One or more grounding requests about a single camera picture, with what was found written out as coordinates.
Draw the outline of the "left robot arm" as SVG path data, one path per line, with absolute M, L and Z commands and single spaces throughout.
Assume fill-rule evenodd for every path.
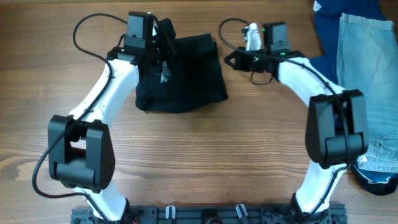
M 48 159 L 50 177 L 73 189 L 70 196 L 88 202 L 93 223 L 135 223 L 128 199 L 113 182 L 116 159 L 109 129 L 141 76 L 159 74 L 165 58 L 177 53 L 170 19 L 132 12 L 125 24 L 127 32 L 100 57 L 103 73 L 86 98 L 68 115 L 50 120 L 49 146 L 32 176 L 38 191 L 39 167 Z

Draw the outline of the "black shorts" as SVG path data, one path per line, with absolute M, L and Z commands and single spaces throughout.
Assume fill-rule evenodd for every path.
M 140 77 L 136 107 L 184 113 L 227 100 L 218 48 L 211 34 L 179 38 L 175 43 L 178 57 L 170 55 L 160 75 Z

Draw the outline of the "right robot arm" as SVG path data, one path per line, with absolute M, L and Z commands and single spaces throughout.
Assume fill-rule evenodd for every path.
M 368 150 L 364 95 L 329 81 L 298 50 L 267 54 L 265 50 L 239 48 L 224 62 L 243 72 L 270 73 L 307 106 L 305 147 L 310 163 L 282 217 L 290 223 L 326 220 L 339 179 Z

